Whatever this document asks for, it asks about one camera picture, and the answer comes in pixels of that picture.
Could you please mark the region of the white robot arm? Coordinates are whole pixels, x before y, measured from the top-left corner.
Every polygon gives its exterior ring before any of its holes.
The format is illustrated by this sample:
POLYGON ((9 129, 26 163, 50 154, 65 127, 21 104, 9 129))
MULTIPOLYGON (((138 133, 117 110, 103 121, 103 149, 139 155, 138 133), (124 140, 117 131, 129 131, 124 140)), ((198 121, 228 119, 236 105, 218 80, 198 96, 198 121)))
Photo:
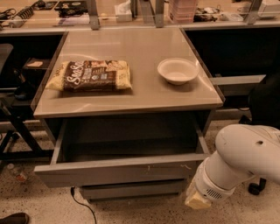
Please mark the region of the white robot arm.
POLYGON ((209 208, 256 176, 280 184, 280 130, 228 125, 215 138, 215 152, 198 166, 186 190, 185 204, 192 209, 209 208))

